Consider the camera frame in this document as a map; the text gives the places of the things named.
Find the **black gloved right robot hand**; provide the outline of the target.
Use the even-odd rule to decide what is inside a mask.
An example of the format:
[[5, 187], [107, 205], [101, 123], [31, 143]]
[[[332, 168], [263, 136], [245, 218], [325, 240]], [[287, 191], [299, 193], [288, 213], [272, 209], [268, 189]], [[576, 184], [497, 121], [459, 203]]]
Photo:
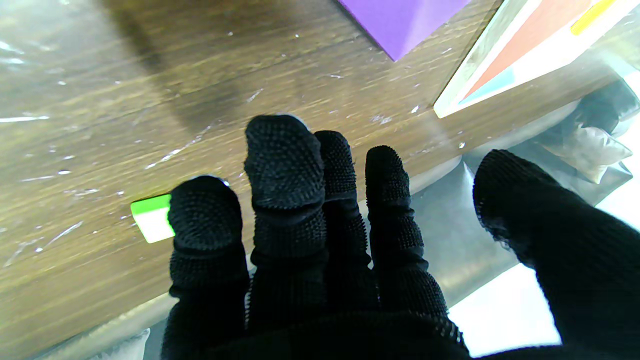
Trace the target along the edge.
[[[174, 231], [163, 360], [468, 360], [428, 271], [409, 176], [390, 146], [366, 154], [370, 233], [348, 141], [288, 114], [246, 127], [254, 210], [249, 275], [237, 195], [203, 175], [170, 193]], [[535, 271], [560, 345], [488, 360], [637, 360], [639, 232], [513, 153], [473, 183], [480, 225]]]

